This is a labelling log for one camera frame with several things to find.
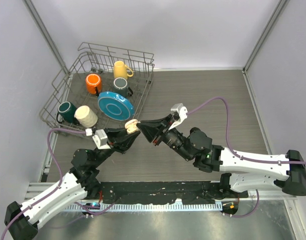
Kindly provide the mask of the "beige earbud case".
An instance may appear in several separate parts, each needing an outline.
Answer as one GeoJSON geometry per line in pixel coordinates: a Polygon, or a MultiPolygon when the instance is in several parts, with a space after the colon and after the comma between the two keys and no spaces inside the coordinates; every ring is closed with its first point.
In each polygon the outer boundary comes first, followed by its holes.
{"type": "Polygon", "coordinates": [[[139,131],[139,128],[137,127],[138,120],[132,119],[125,123],[124,127],[128,134],[135,133],[139,131]]]}

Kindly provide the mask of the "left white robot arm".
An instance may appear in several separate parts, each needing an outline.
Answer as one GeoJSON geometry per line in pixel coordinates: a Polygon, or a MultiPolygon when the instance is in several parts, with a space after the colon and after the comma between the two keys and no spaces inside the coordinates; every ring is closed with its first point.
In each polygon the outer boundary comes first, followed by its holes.
{"type": "Polygon", "coordinates": [[[140,131],[129,133],[125,128],[106,128],[98,133],[99,146],[94,150],[78,149],[71,161],[72,168],[66,174],[60,173],[58,182],[26,202],[15,201],[7,206],[2,239],[10,233],[15,240],[31,240],[44,223],[68,205],[99,195],[98,167],[114,152],[126,153],[140,131]]]}

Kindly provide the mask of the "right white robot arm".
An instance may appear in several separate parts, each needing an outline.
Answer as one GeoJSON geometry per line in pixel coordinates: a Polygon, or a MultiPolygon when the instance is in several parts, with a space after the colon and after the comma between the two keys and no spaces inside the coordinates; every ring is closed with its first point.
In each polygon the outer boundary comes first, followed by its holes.
{"type": "Polygon", "coordinates": [[[286,154],[257,154],[231,150],[215,145],[199,128],[190,130],[188,137],[179,132],[173,115],[143,120],[137,128],[146,139],[158,146],[165,143],[186,161],[193,161],[198,170],[221,172],[218,190],[223,197],[248,190],[275,190],[293,196],[306,196],[306,166],[297,150],[286,154]]]}

